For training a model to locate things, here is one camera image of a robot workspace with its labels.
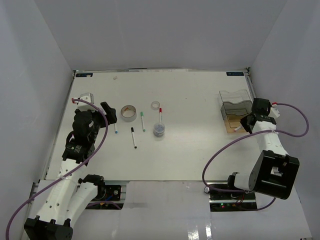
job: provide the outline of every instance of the cable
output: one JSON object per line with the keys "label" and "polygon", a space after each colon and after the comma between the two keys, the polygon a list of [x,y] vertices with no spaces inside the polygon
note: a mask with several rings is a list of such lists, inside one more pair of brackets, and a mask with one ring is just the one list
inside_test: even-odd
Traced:
{"label": "cable", "polygon": [[93,202],[93,203],[88,204],[87,207],[91,207],[91,206],[94,206],[94,205],[97,205],[97,204],[112,204],[112,205],[114,205],[117,209],[121,210],[121,207],[119,207],[119,205],[118,205],[118,204],[115,204],[113,201],[96,201],[96,202]]}
{"label": "cable", "polygon": [[113,197],[112,195],[109,196],[105,201],[108,202],[110,199],[112,199],[112,197]]}
{"label": "cable", "polygon": [[240,202],[238,202],[238,200],[236,201],[235,204],[236,204],[236,205],[241,205],[241,204],[244,202],[244,200],[245,200],[245,193],[242,194],[242,198],[241,198]]}
{"label": "cable", "polygon": [[[295,137],[295,138],[301,138],[303,136],[305,136],[308,131],[309,131],[309,121],[308,121],[308,118],[307,116],[297,107],[291,105],[291,104],[287,104],[287,103],[273,103],[275,105],[283,105],[283,106],[287,106],[287,107],[290,107],[290,108],[293,108],[295,110],[297,110],[304,118],[305,120],[305,123],[306,123],[306,129],[304,131],[304,133],[302,134],[292,134],[292,133],[289,133],[289,132],[286,132],[286,131],[283,131],[283,130],[263,130],[263,131],[257,131],[255,133],[252,133],[252,134],[249,134],[249,135],[246,135],[246,136],[242,136],[242,137],[239,137],[237,138],[236,140],[233,140],[232,142],[228,143],[227,145],[225,145],[223,148],[221,148],[220,150],[218,150],[211,158],[210,160],[206,163],[206,165],[204,166],[204,169],[203,169],[203,172],[202,172],[202,181],[204,183],[204,185],[206,185],[209,189],[211,190],[214,190],[214,191],[218,191],[218,192],[225,192],[225,193],[245,193],[246,191],[244,190],[231,190],[231,189],[221,189],[221,188],[216,188],[216,187],[213,187],[213,186],[210,186],[206,180],[205,180],[205,174],[206,174],[206,171],[209,167],[209,165],[211,164],[211,162],[222,152],[224,151],[225,149],[227,149],[228,147],[230,147],[231,145],[243,140],[243,139],[247,139],[247,138],[250,138],[250,137],[253,137],[253,136],[256,136],[256,135],[259,135],[259,134],[265,134],[265,133],[271,133],[271,132],[277,132],[277,133],[282,133],[282,134],[286,134],[286,135],[289,135],[291,137]],[[269,207],[275,200],[272,200],[271,203],[269,203],[267,205],[267,207]]]}
{"label": "cable", "polygon": [[82,99],[72,99],[72,102],[82,102],[85,104],[90,105],[91,107],[93,107],[95,110],[97,110],[103,117],[104,121],[105,121],[105,132],[103,135],[103,138],[99,144],[99,146],[96,148],[96,150],[86,159],[84,160],[81,164],[79,164],[77,167],[75,167],[74,169],[72,169],[71,171],[69,171],[68,173],[66,173],[65,175],[63,175],[63,177],[58,178],[57,180],[55,180],[54,182],[50,183],[48,186],[46,186],[44,189],[40,190],[39,192],[37,192],[36,194],[34,194],[32,197],[30,197],[28,200],[26,200],[24,203],[21,204],[21,206],[19,206],[17,208],[17,210],[12,214],[7,226],[6,226],[6,230],[5,230],[5,239],[6,240],[10,240],[9,239],[9,233],[10,233],[10,227],[11,224],[13,222],[13,220],[15,219],[16,215],[20,212],[20,210],[27,204],[29,204],[33,199],[35,199],[37,196],[39,196],[40,194],[42,194],[44,191],[48,190],[49,188],[51,188],[52,186],[54,186],[55,184],[59,183],[63,178],[68,177],[70,174],[74,173],[75,171],[77,171],[79,168],[81,168],[83,165],[87,164],[89,162],[89,160],[99,151],[99,149],[101,148],[102,144],[104,143],[104,141],[106,140],[107,137],[107,133],[108,133],[108,120],[106,118],[106,116],[104,115],[104,113],[95,105],[93,105],[92,103],[82,100]]}
{"label": "cable", "polygon": [[276,198],[274,197],[273,199],[272,199],[272,201],[268,204],[268,205],[265,205],[265,206],[263,206],[263,207],[260,207],[260,208],[258,208],[258,209],[248,209],[248,208],[244,208],[244,207],[242,207],[242,206],[238,206],[241,210],[246,210],[246,211],[261,211],[261,210],[263,210],[263,209],[266,209],[266,208],[268,208],[268,207],[270,207],[274,202],[275,202],[275,200],[276,200]]}
{"label": "cable", "polygon": [[94,200],[101,200],[101,199],[103,199],[105,196],[106,196],[106,193],[107,193],[107,190],[106,189],[104,189],[104,194],[103,194],[103,196],[102,197],[100,197],[100,198],[94,198]]}

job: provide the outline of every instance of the transparent box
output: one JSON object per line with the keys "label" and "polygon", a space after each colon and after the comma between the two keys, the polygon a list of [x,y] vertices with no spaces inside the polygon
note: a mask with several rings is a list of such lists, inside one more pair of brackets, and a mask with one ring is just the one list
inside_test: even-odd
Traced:
{"label": "transparent box", "polygon": [[[252,102],[247,90],[219,91],[218,100],[227,133],[235,133],[235,129],[241,125],[240,119],[251,112]],[[246,131],[242,128],[236,132],[245,133]]]}

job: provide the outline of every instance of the white table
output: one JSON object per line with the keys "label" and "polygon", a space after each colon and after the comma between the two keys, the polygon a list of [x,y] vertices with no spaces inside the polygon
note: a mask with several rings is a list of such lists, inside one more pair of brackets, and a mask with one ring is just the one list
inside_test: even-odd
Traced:
{"label": "white table", "polygon": [[[219,91],[247,90],[245,76],[227,76],[226,72],[94,72],[93,77],[74,79],[69,101],[46,176],[55,179],[60,170],[67,135],[72,131],[76,105],[71,98],[92,93],[96,105],[106,101],[117,111],[118,134],[109,126],[107,140],[89,162],[87,174],[106,180],[127,181],[199,181],[210,157],[221,147],[241,136],[226,132]],[[165,135],[153,135],[159,113],[151,103],[162,107]],[[125,122],[120,110],[133,105],[137,119]],[[144,112],[146,132],[142,131],[140,112]],[[134,149],[131,127],[135,129]],[[101,129],[96,140],[100,143]],[[224,151],[209,167],[206,179],[226,180],[233,172],[250,171],[260,151],[254,138],[246,139]]]}
{"label": "white table", "polygon": [[[261,212],[210,212],[203,193],[203,167],[221,147],[241,136],[227,134],[218,104],[220,90],[249,92],[245,76],[226,72],[143,71],[94,72],[93,77],[76,77],[69,99],[90,92],[96,105],[106,101],[117,110],[118,134],[109,127],[107,140],[90,161],[86,174],[106,180],[131,181],[126,188],[122,210],[85,210],[74,227],[74,239],[176,239],[176,240],[299,240],[311,233],[295,189],[288,200],[279,200]],[[158,112],[163,110],[165,136],[152,133]],[[134,122],[124,122],[120,109],[133,105],[138,111]],[[65,141],[72,130],[76,106],[67,102],[56,145],[46,176],[39,189],[56,178]],[[144,112],[146,132],[142,131]],[[130,128],[134,127],[137,149]],[[104,130],[98,135],[96,146]],[[230,147],[212,163],[208,180],[226,180],[232,172],[252,169],[260,151],[254,138]],[[49,192],[35,199],[30,217]],[[257,194],[258,207],[270,197]]]}

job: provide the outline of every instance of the pen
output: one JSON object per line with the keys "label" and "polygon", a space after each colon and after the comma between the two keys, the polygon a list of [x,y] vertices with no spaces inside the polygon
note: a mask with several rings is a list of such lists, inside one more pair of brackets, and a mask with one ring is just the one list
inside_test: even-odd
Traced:
{"label": "pen", "polygon": [[141,115],[141,121],[142,121],[142,130],[145,132],[146,128],[145,128],[145,121],[144,121],[144,112],[140,112]]}
{"label": "pen", "polygon": [[236,132],[236,131],[238,131],[238,130],[240,130],[240,129],[242,129],[242,128],[243,128],[243,126],[240,125],[240,126],[238,126],[237,128],[233,129],[233,131]]}
{"label": "pen", "polygon": [[162,123],[162,108],[159,108],[159,122]]}
{"label": "pen", "polygon": [[117,125],[114,124],[114,132],[117,134],[118,133],[118,128],[117,128]]}
{"label": "pen", "polygon": [[133,146],[136,149],[137,146],[136,146],[136,140],[135,140],[135,131],[133,127],[131,127],[131,134],[132,134]]}

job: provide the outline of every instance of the clear plastic container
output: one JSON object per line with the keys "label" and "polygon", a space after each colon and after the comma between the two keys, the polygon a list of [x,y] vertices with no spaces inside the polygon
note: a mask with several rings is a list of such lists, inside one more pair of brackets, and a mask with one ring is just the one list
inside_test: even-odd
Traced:
{"label": "clear plastic container", "polygon": [[157,122],[153,125],[153,134],[156,137],[162,137],[165,134],[165,125],[162,122]]}
{"label": "clear plastic container", "polygon": [[219,91],[219,104],[221,105],[221,114],[227,133],[234,133],[234,129],[239,127],[240,119],[251,112],[252,102],[247,90],[236,92]]}

